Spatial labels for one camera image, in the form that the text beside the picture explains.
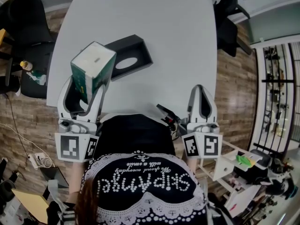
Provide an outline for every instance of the wooden floor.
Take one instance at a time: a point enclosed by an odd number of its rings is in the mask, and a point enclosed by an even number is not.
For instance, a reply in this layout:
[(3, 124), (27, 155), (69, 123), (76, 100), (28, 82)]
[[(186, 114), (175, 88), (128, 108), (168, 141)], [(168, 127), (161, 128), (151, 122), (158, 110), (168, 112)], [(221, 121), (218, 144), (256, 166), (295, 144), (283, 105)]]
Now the wooden floor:
[[(46, 14), (49, 28), (58, 32), (66, 9)], [(239, 26), (239, 36), (248, 42), (247, 31)], [(2, 45), (0, 51), (9, 52), (9, 47)], [(238, 51), (232, 58), (223, 51), (218, 51), (217, 86), (215, 101), (218, 108), (218, 123), (224, 139), (241, 148), (246, 148), (251, 135), (255, 100), (256, 100), (256, 69), (255, 57), (247, 56)], [(0, 60), (0, 74), (5, 73), (6, 62)], [(47, 107), (46, 100), (33, 99), (14, 93), (9, 93), (18, 131), (25, 138), (33, 141), (44, 149), (53, 159), (66, 179), (69, 179), (71, 163), (59, 161), (56, 156), (54, 133), (58, 131), (58, 114), (56, 108)], [(15, 129), (9, 101), (0, 96), (0, 123)], [(28, 153), (39, 152), (33, 144), (22, 141)], [(9, 128), (0, 125), (0, 157), (7, 157), (9, 162), (4, 177), (8, 178), (13, 170), (19, 170), (23, 176), (16, 181), (16, 187), (21, 190), (42, 194), (46, 181), (41, 172), (35, 170), (26, 159), (24, 150), (17, 134)], [(183, 146), (178, 139), (175, 143), (176, 154), (181, 156)], [(197, 178), (203, 177), (198, 169)], [(221, 195), (224, 190), (209, 181), (210, 191)]]

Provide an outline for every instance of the black tissue box cover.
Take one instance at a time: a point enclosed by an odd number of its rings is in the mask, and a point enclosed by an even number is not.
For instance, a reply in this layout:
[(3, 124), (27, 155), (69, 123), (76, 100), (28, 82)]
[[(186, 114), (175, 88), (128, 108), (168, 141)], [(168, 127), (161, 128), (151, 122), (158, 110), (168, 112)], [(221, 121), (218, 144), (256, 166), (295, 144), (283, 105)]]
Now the black tissue box cover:
[[(112, 71), (112, 81), (143, 68), (147, 68), (153, 64), (144, 40), (137, 35), (131, 35), (129, 37), (119, 39), (105, 45), (105, 47), (117, 53)], [(116, 65), (119, 62), (128, 58), (137, 58), (137, 61), (129, 67), (123, 69), (116, 68)]]

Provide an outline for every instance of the white cable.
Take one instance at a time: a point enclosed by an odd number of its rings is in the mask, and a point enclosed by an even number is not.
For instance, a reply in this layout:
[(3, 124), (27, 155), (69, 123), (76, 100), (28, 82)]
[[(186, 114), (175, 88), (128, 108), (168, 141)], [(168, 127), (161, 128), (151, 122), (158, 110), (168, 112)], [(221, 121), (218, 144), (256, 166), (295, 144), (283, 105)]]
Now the white cable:
[[(25, 141), (28, 141), (28, 142), (32, 143), (32, 144), (35, 145), (38, 149), (40, 149), (43, 153), (46, 154), (47, 157), (41, 159), (41, 163), (40, 163), (40, 162), (37, 163), (38, 167), (49, 168), (49, 167), (51, 167), (52, 165), (53, 165), (53, 167), (55, 167), (54, 162), (52, 161), (52, 159), (50, 158), (50, 156), (49, 156), (43, 149), (41, 149), (39, 146), (37, 146), (34, 142), (32, 142), (32, 141), (26, 139), (25, 137), (23, 137), (21, 134), (19, 134), (17, 131), (15, 131), (13, 128), (11, 128), (9, 125), (6, 125), (6, 124), (1, 123), (1, 122), (0, 122), (0, 124), (1, 124), (1, 125), (4, 125), (4, 126), (6, 126), (6, 127), (8, 127), (8, 128), (11, 129), (11, 130), (13, 130), (13, 131), (14, 131), (16, 134), (18, 134), (22, 139), (24, 139)], [(51, 163), (50, 166), (46, 166), (47, 161), (50, 161), (50, 163)]]

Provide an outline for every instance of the person's arm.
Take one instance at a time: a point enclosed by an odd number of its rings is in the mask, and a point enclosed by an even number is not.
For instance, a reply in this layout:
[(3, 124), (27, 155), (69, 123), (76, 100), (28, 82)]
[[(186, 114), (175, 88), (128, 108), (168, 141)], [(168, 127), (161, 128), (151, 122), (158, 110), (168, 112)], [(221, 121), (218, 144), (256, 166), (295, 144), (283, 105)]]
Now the person's arm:
[(81, 181), (85, 171), (85, 163), (73, 163), (71, 179), (69, 182), (69, 198), (66, 202), (76, 204), (77, 196), (81, 188)]
[(185, 151), (183, 151), (182, 160), (185, 161), (190, 170), (196, 174), (198, 160), (196, 158), (188, 158)]

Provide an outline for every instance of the black chair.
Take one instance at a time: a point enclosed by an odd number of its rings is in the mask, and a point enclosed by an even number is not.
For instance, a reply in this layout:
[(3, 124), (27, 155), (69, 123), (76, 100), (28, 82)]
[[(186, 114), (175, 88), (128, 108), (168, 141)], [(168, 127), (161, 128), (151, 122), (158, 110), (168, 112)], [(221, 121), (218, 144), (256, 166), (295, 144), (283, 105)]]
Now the black chair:
[[(33, 69), (48, 74), (57, 35), (49, 31), (41, 0), (8, 0), (0, 7), (0, 29), (4, 28), (14, 40), (6, 72), (6, 85), (11, 72), (21, 70), (21, 60), (33, 64)], [(32, 98), (46, 98), (47, 83), (39, 85), (27, 71), (22, 71), (21, 93)]]
[(238, 4), (238, 0), (221, 0), (214, 5), (214, 12), (217, 28), (217, 48), (235, 57), (236, 50), (240, 47), (245, 53), (251, 55), (252, 49), (238, 37), (237, 26), (227, 18), (241, 12), (250, 18), (250, 15)]

